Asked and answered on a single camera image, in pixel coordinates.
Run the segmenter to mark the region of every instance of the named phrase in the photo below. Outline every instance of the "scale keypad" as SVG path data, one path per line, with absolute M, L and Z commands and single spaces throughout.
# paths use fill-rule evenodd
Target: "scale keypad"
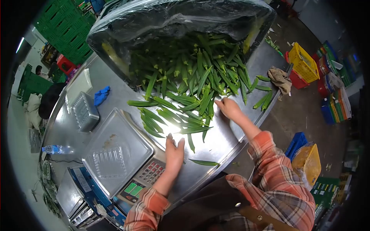
M 139 179 L 145 183 L 153 185 L 160 175 L 162 175 L 164 170 L 165 167 L 154 160 L 141 172 Z

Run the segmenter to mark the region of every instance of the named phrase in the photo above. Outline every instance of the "person sitting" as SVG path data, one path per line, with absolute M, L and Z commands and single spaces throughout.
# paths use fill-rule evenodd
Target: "person sitting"
M 42 73 L 41 72 L 41 69 L 42 69 L 43 67 L 42 66 L 40 66 L 40 65 L 38 65 L 37 67 L 36 67 L 36 75 L 38 75 L 38 76 L 40 76 L 40 77 L 43 77 L 44 79 L 46 79 L 47 81 L 50 81 L 50 82 L 53 82 L 52 81 L 52 79 L 51 78 L 49 78 L 49 76 L 47 75 L 47 74 L 45 74 L 45 73 Z

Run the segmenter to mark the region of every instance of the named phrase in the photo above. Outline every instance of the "dirty rag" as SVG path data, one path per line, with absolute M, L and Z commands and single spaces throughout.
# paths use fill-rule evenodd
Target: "dirty rag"
M 101 89 L 97 93 L 95 93 L 94 105 L 95 106 L 101 105 L 104 102 L 104 100 L 107 99 L 110 90 L 111 90 L 110 86 L 106 86 L 104 89 Z
M 271 82 L 277 86 L 280 91 L 286 95 L 290 92 L 290 88 L 292 87 L 292 82 L 290 78 L 287 76 L 287 73 L 283 70 L 272 66 L 268 70 L 268 75 L 271 79 Z

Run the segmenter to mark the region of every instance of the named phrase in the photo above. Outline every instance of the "yellow plastic crate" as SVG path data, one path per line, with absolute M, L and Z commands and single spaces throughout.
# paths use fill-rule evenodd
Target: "yellow plastic crate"
M 294 64 L 293 70 L 301 75 L 308 84 L 320 79 L 316 62 L 298 43 L 294 43 L 289 52 L 289 63 Z
M 308 183 L 313 186 L 320 175 L 321 163 L 317 145 L 303 146 L 292 161 L 292 168 L 300 176 L 298 169 L 303 169 Z

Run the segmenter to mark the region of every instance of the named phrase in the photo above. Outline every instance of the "fluorescent light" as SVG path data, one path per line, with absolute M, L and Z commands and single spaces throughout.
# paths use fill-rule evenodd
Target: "fluorescent light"
M 22 43 L 23 43 L 23 40 L 24 40 L 24 38 L 22 37 L 22 40 L 21 40 L 21 42 L 19 43 L 19 46 L 18 46 L 18 49 L 17 49 L 16 53 L 18 52 L 19 48 L 21 47 L 21 45 L 22 45 Z

